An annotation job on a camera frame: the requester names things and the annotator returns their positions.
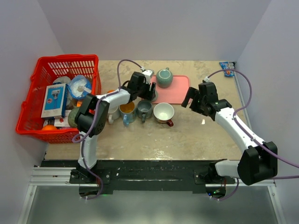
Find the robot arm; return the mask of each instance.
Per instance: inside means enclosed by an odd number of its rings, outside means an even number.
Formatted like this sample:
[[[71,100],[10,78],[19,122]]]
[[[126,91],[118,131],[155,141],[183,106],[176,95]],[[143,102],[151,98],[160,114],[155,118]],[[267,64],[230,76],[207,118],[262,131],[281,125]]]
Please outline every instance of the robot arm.
[[[209,116],[216,121],[234,140],[239,147],[242,157],[239,161],[221,160],[212,162],[207,173],[203,176],[206,182],[220,179],[223,176],[240,178],[245,184],[272,178],[277,175],[278,161],[267,152],[263,151],[245,132],[236,124],[254,136],[255,140],[277,154],[277,147],[273,142],[265,142],[254,134],[236,115],[234,109],[225,99],[218,99],[217,90],[212,82],[199,84],[199,89],[189,88],[186,98],[182,103],[187,107],[189,99],[193,99],[190,108],[192,111]]]
[[[152,100],[155,97],[156,89],[156,83],[150,83],[150,79],[153,75],[153,70],[144,70],[142,73],[134,72],[131,79],[126,81],[120,89],[105,95],[93,96],[88,94],[86,96],[75,117],[78,130],[82,135],[85,135],[88,132],[94,119],[94,115],[89,111],[95,109],[99,99],[103,99],[98,107],[94,128],[89,136],[80,143],[80,148],[83,147],[85,162],[89,169],[92,169],[97,162],[97,140],[99,133],[105,126],[109,108],[115,108],[119,105],[127,104],[135,100],[137,97]],[[85,169],[81,153],[78,164],[78,169]]]

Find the box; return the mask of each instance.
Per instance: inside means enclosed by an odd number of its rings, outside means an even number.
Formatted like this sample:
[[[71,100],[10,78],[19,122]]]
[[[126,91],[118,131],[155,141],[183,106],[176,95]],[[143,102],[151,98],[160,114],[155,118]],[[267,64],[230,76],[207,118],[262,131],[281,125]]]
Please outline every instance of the box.
[[[43,101],[41,118],[60,119],[65,117],[68,96],[67,84],[48,85]]]
[[[70,127],[69,122],[68,122],[68,116],[69,116],[70,112],[71,112],[71,110],[66,110],[64,118],[55,119],[54,126],[55,127]]]

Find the small blue package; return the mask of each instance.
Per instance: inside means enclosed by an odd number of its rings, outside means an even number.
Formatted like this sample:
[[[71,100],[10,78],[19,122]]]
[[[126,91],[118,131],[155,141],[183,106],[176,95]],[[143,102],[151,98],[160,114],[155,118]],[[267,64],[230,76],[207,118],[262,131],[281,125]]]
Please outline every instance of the small blue package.
[[[64,118],[67,96],[67,84],[64,83],[47,86],[41,118]]]
[[[229,62],[219,62],[222,69],[230,69]],[[224,71],[225,77],[233,77],[235,73],[233,71]]]

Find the cable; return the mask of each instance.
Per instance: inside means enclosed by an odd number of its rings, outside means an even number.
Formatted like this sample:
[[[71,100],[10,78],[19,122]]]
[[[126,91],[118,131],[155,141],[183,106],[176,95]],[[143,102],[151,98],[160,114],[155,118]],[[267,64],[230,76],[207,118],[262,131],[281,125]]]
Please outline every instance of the cable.
[[[237,178],[237,186],[235,187],[235,189],[232,193],[230,193],[229,195],[227,195],[226,197],[223,197],[223,198],[214,198],[212,196],[210,196],[210,198],[214,199],[214,200],[217,200],[217,201],[226,200],[226,199],[230,198],[232,195],[234,195],[234,193],[238,190],[238,187],[239,187],[239,179]]]
[[[284,179],[297,179],[297,178],[299,178],[299,175],[297,175],[297,176],[275,176],[270,179],[271,180],[284,180]]]
[[[117,65],[117,78],[118,78],[118,84],[119,84],[119,88],[118,88],[118,90],[121,89],[121,78],[120,78],[120,73],[119,73],[119,66],[120,66],[121,62],[123,62],[123,61],[132,62],[132,63],[136,64],[137,66],[139,66],[139,67],[142,69],[142,66],[140,66],[138,63],[136,63],[136,62],[134,62],[134,61],[132,61],[132,60],[129,60],[129,59],[123,59],[123,60],[121,60],[121,61],[118,63],[118,65]],[[83,149],[84,149],[84,147],[83,147],[83,146],[84,146],[84,142],[85,142],[85,139],[86,139],[86,138],[88,137],[88,135],[90,134],[90,132],[93,130],[93,127],[94,127],[94,125],[95,125],[95,121],[97,120],[97,116],[98,116],[98,110],[99,110],[100,102],[101,102],[103,99],[105,99],[106,97],[109,97],[109,96],[112,96],[112,95],[114,95],[114,94],[117,94],[118,92],[119,92],[119,91],[114,91],[114,92],[111,92],[111,93],[108,93],[108,94],[102,96],[102,97],[98,100],[98,102],[97,102],[97,104],[96,104],[96,106],[95,106],[95,114],[94,114],[94,117],[93,117],[93,122],[92,122],[92,124],[90,125],[90,128],[88,129],[87,133],[86,133],[85,135],[82,135],[82,134],[79,133],[79,134],[76,134],[76,135],[72,138],[72,142],[73,142],[73,143],[80,143],[80,142],[82,142],[80,151],[81,151],[81,156],[82,156],[82,161],[83,161],[83,163],[84,163],[84,166],[85,166],[86,170],[87,170],[91,175],[93,175],[96,179],[100,180],[100,190],[98,191],[97,195],[94,196],[94,197],[86,197],[87,200],[97,198],[97,197],[102,193],[102,191],[103,191],[104,183],[103,183],[102,179],[101,179],[98,175],[96,175],[94,172],[92,172],[92,171],[88,168],[88,166],[87,166],[87,164],[86,164],[85,157],[84,157],[84,150],[83,150]]]
[[[124,83],[122,84],[122,86],[125,86],[128,82],[129,82],[129,80],[127,80],[126,82],[124,82]]]
[[[249,103],[251,102],[251,98],[252,98],[252,86],[251,86],[251,83],[249,81],[249,79],[246,77],[246,75],[244,75],[243,73],[241,73],[240,71],[238,70],[235,70],[235,69],[222,69],[222,70],[218,70],[216,72],[213,72],[211,75],[208,76],[208,78],[210,78],[211,76],[215,75],[216,73],[218,72],[222,72],[222,71],[234,71],[236,73],[239,73],[240,75],[242,75],[246,81],[248,82],[248,85],[249,85],[249,99],[248,99],[248,102],[246,103],[245,106],[235,110],[234,114],[233,114],[233,118],[234,118],[234,121],[235,123],[241,128],[241,130],[247,134],[256,144],[258,144],[263,150],[265,150],[267,153],[269,153],[270,155],[274,156],[275,158],[281,160],[282,162],[285,162],[293,167],[296,167],[296,168],[299,168],[299,164],[296,164],[296,163],[293,163],[291,161],[288,161],[287,159],[279,156],[279,155],[276,155],[275,153],[273,153],[272,151],[270,151],[269,149],[267,149],[265,146],[263,146],[260,142],[258,142],[249,132],[246,131],[245,128],[242,127],[242,125],[238,122],[238,120],[236,119],[236,114],[240,111],[240,110],[243,110],[245,109],[246,107],[248,107]]]
[[[139,65],[137,62],[134,62],[132,60],[129,60],[129,59],[122,59],[120,60],[120,62],[118,62],[118,65],[117,65],[117,78],[118,78],[118,85],[119,85],[119,89],[121,88],[121,76],[120,76],[120,65],[122,62],[132,62],[134,63],[135,65],[137,65],[140,69],[142,69],[142,66]]]

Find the blue box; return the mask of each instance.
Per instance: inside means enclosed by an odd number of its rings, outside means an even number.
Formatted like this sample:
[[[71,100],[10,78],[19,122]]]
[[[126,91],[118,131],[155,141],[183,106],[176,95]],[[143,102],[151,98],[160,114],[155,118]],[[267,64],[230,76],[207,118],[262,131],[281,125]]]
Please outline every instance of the blue box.
[[[47,86],[41,118],[64,118],[67,96],[67,84],[64,83]]]

